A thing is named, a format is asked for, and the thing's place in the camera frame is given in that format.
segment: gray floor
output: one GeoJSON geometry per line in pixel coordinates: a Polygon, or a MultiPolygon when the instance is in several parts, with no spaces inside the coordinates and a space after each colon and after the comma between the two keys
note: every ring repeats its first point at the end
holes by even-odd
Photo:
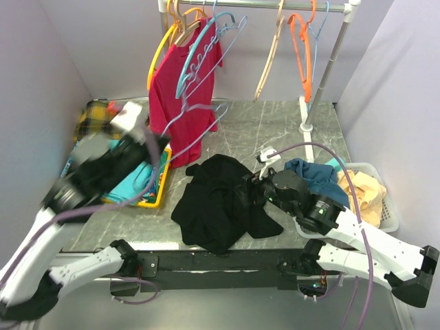
{"type": "MultiPolygon", "coordinates": [[[[317,303],[304,301],[297,291],[260,288],[163,291],[156,300],[140,306],[112,301],[109,283],[94,281],[62,299],[40,320],[37,329],[338,330],[353,293],[353,281],[346,278],[342,287],[317,303]]],[[[329,279],[329,285],[333,283],[334,279],[329,279]]],[[[367,281],[361,280],[347,330],[356,329],[367,287],[367,281]]],[[[131,300],[149,296],[138,294],[131,300]]],[[[374,286],[363,329],[402,329],[390,292],[379,285],[374,286]]]]}

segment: red shirt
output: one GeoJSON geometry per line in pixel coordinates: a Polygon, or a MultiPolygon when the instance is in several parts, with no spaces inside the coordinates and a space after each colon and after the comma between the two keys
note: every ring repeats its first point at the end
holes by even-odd
{"type": "MultiPolygon", "coordinates": [[[[155,72],[151,81],[149,104],[150,104],[150,126],[151,130],[161,133],[166,125],[182,110],[182,99],[176,100],[176,88],[180,77],[180,73],[184,67],[188,57],[190,45],[200,35],[200,31],[206,26],[207,19],[200,20],[200,26],[194,31],[190,42],[181,47],[171,45],[162,61],[159,69],[155,72]]],[[[205,33],[197,47],[191,64],[197,64],[197,56],[204,55],[204,47],[209,45],[211,38],[216,33],[215,24],[212,24],[205,33]]],[[[204,62],[202,63],[198,79],[192,83],[187,91],[187,95],[199,84],[200,80],[206,77],[206,74],[217,64],[221,58],[221,46],[217,42],[213,45],[212,50],[208,52],[204,62]]],[[[214,90],[214,73],[212,72],[205,81],[203,81],[197,90],[188,98],[189,107],[195,104],[210,105],[212,92],[214,90]]],[[[171,137],[171,148],[173,154],[176,154],[194,142],[213,122],[215,121],[214,112],[211,110],[194,109],[185,113],[178,121],[171,124],[166,132],[171,137]]],[[[211,128],[216,131],[217,125],[211,128]]],[[[186,151],[183,155],[171,162],[172,168],[187,165],[197,159],[201,155],[201,140],[193,147],[186,151]]]]}

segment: yellow hanger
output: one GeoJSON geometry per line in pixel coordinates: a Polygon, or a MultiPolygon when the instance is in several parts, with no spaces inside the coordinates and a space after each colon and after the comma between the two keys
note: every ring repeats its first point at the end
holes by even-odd
{"type": "MultiPolygon", "coordinates": [[[[179,24],[181,22],[178,20],[176,15],[174,15],[174,13],[171,12],[171,3],[172,2],[173,2],[173,0],[168,0],[167,8],[168,8],[168,13],[174,18],[174,23],[170,26],[170,28],[168,29],[168,31],[165,33],[164,37],[160,41],[159,47],[156,49],[156,53],[154,54],[153,60],[151,61],[150,69],[148,71],[148,78],[147,78],[147,82],[146,82],[146,89],[147,90],[150,90],[151,81],[153,79],[153,74],[156,71],[156,63],[157,63],[157,60],[159,59],[160,52],[164,48],[165,43],[168,40],[168,38],[170,37],[170,35],[171,35],[171,43],[174,43],[174,39],[176,37],[176,32],[179,31],[179,24]]],[[[201,15],[202,17],[207,17],[206,13],[202,9],[197,8],[197,7],[187,10],[184,15],[188,15],[194,11],[196,12],[196,17],[195,17],[196,21],[198,21],[200,19],[199,15],[201,15]]]]}

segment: yellow clothing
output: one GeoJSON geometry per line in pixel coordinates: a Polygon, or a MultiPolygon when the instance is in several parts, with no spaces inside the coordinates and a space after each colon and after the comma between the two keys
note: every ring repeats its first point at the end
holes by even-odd
{"type": "MultiPolygon", "coordinates": [[[[386,188],[374,177],[358,172],[356,175],[349,170],[349,176],[356,191],[357,204],[360,209],[362,220],[379,228],[382,218],[382,200],[386,195],[386,188]]],[[[349,196],[350,209],[355,213],[355,204],[351,194],[349,183],[343,171],[338,172],[338,185],[349,196]]]]}

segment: white wall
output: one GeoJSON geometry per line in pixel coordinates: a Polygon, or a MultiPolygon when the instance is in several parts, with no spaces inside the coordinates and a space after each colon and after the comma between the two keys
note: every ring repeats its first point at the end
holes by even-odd
{"type": "MultiPolygon", "coordinates": [[[[440,248],[440,14],[395,0],[338,103],[352,160],[374,164],[401,215],[399,237],[440,248]]],[[[438,329],[440,275],[417,330],[438,329]]]]}
{"type": "MultiPolygon", "coordinates": [[[[308,3],[309,0],[297,0],[308,3]]],[[[335,0],[331,3],[344,3],[335,0]]],[[[393,0],[364,1],[357,12],[329,79],[325,100],[338,101],[393,0]]],[[[146,96],[146,73],[162,30],[156,0],[41,0],[55,28],[94,98],[146,96]]],[[[226,55],[214,96],[251,100],[263,71],[276,30],[276,10],[225,8],[249,21],[226,55]]],[[[286,18],[292,12],[284,11],[286,18]]],[[[308,12],[302,12],[305,18],[308,12]]],[[[316,15],[317,30],[324,17],[316,15]]],[[[342,14],[331,13],[322,32],[315,82],[322,76],[342,24],[342,14]]],[[[226,48],[234,32],[222,39],[226,48]]],[[[286,24],[261,100],[294,100],[303,94],[296,55],[286,24]]]]}
{"type": "Polygon", "coordinates": [[[90,99],[38,0],[0,10],[0,267],[27,234],[90,99]]]}

